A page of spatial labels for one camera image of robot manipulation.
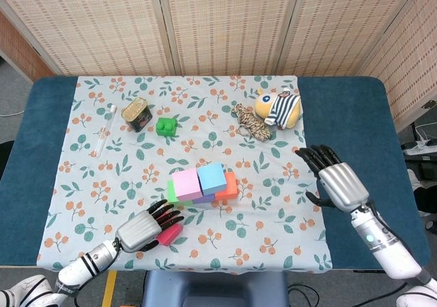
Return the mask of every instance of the can lid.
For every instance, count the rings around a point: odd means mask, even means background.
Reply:
[[[141,111],[147,106],[147,101],[143,98],[135,98],[122,113],[125,121],[133,121]]]

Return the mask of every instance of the plush toy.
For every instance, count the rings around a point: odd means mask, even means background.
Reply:
[[[262,93],[258,90],[255,112],[268,125],[278,125],[279,129],[292,128],[300,115],[300,96],[291,92],[293,86],[286,87],[282,93]]]
[[[244,126],[251,136],[260,141],[266,141],[272,137],[272,132],[268,129],[266,124],[257,119],[253,113],[243,107],[242,104],[237,104],[232,112],[237,114],[238,123]]]

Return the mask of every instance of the stool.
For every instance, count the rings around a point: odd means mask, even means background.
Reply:
[[[147,273],[145,307],[289,307],[284,272]]]

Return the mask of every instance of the canned food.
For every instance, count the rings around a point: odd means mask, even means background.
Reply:
[[[124,109],[122,117],[135,132],[139,132],[152,119],[152,113],[146,99],[135,98]]]

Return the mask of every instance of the silver robotic hand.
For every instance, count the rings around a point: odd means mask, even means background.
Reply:
[[[105,241],[63,268],[52,290],[41,275],[27,278],[9,290],[0,290],[0,307],[58,307],[77,295],[117,260],[119,253],[148,251],[158,245],[156,236],[184,219],[174,205],[161,200],[118,228],[113,242]]]
[[[436,307],[437,282],[412,257],[401,238],[376,211],[369,193],[355,172],[325,145],[296,151],[314,172],[330,199],[319,199],[307,192],[308,199],[320,207],[336,207],[350,213],[352,226],[391,278],[416,285],[400,295],[398,307]]]

